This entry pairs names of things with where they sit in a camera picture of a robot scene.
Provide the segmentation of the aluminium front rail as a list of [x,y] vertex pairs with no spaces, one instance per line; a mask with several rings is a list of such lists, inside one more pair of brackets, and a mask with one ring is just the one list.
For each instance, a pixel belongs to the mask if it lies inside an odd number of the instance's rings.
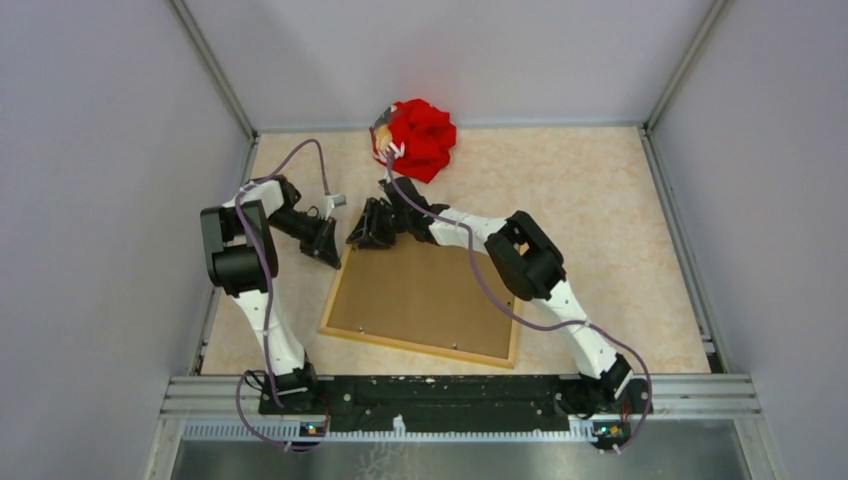
[[[755,479],[780,479],[779,465],[762,408],[746,374],[639,374],[653,410],[631,423],[621,449],[648,440],[662,422],[728,421],[736,433],[747,469]],[[530,433],[411,433],[402,420],[387,432],[333,433],[328,419],[317,415],[262,415],[261,393],[241,392],[234,376],[183,376],[168,383],[160,410],[155,447],[168,448],[182,439],[270,440],[275,443],[596,443],[615,420],[578,420],[564,431]]]

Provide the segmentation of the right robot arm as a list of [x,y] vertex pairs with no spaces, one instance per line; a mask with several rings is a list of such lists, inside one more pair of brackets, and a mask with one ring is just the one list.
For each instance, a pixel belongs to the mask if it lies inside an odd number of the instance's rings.
[[485,217],[430,203],[407,177],[384,179],[383,195],[366,200],[349,245],[390,249],[399,234],[439,247],[465,247],[492,261],[514,297],[549,313],[551,330],[561,330],[589,404],[612,412],[627,397],[633,369],[616,342],[595,326],[569,282],[564,256],[533,217],[518,210],[508,217]]

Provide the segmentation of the red crumpled cloth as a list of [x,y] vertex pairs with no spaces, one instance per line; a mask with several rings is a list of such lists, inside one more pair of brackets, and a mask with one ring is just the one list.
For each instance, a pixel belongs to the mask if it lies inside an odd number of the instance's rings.
[[369,127],[372,157],[402,176],[429,184],[451,161],[457,128],[451,115],[422,99],[388,106]]

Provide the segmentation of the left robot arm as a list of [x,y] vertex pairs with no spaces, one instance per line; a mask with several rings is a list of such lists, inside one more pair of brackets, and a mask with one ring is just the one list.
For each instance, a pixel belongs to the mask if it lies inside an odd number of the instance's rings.
[[200,223],[209,278],[242,309],[260,345],[267,395],[303,414],[317,407],[321,388],[277,293],[272,231],[297,240],[302,254],[331,268],[341,267],[341,257],[336,219],[297,210],[300,199],[282,175],[253,180],[229,202],[202,210]]

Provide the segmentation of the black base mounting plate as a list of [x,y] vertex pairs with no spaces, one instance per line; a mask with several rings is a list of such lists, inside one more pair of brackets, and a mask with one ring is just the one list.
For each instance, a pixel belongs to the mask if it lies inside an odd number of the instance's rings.
[[578,420],[634,420],[653,410],[644,379],[619,397],[579,375],[321,377],[274,401],[262,391],[262,415],[317,415],[333,433],[387,432],[402,420],[411,433],[530,433],[569,429]]

